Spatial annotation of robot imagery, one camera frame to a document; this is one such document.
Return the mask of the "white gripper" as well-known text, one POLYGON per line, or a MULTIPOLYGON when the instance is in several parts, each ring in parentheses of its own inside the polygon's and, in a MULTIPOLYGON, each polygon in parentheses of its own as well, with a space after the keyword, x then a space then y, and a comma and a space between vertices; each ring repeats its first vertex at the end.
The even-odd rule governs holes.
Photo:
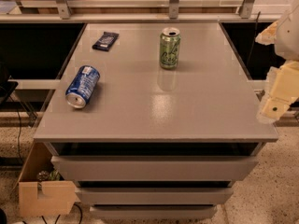
POLYGON ((299 0, 293 0, 281 18, 258 33, 255 41, 265 46, 275 43, 276 55, 294 60, 286 61, 280 68, 271 67, 267 74, 256 118, 270 124, 299 99, 299 0))

